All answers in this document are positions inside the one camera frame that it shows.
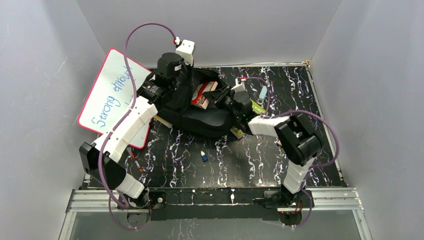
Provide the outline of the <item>black student backpack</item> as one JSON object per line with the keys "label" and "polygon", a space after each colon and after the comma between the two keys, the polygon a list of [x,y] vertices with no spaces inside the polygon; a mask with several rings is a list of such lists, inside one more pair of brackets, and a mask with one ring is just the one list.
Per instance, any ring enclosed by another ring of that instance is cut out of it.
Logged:
{"label": "black student backpack", "polygon": [[189,94],[194,94],[198,86],[206,82],[217,82],[217,87],[227,85],[218,72],[204,68],[189,67],[182,70],[177,78],[181,85],[173,93],[171,100],[159,111],[158,116],[179,129],[207,138],[219,138],[230,133],[233,118],[227,110],[209,103],[206,109],[190,103]]}

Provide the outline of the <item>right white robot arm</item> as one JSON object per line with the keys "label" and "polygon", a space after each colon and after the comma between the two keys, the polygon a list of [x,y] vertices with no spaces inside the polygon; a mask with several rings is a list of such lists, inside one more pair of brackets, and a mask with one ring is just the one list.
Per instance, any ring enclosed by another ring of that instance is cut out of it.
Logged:
{"label": "right white robot arm", "polygon": [[283,117],[259,115],[254,112],[246,90],[234,91],[227,86],[207,91],[203,96],[219,109],[229,111],[242,132],[278,138],[288,158],[286,176],[279,190],[264,191],[263,197],[254,199],[253,203],[266,208],[295,207],[305,193],[305,179],[323,147],[321,138],[309,125],[308,116],[304,113]]}

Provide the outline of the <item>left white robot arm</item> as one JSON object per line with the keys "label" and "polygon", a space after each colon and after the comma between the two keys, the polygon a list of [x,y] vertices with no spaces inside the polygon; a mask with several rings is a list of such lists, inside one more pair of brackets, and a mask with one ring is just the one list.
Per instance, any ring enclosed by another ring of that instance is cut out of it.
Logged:
{"label": "left white robot arm", "polygon": [[147,99],[139,96],[132,106],[135,86],[141,87],[150,70],[111,48],[88,94],[78,117],[78,124],[100,133],[93,143],[83,143],[79,149],[83,168],[99,182],[105,179],[109,189],[130,197],[137,208],[149,203],[145,186],[119,165],[128,146],[145,146],[149,123],[157,112]]}

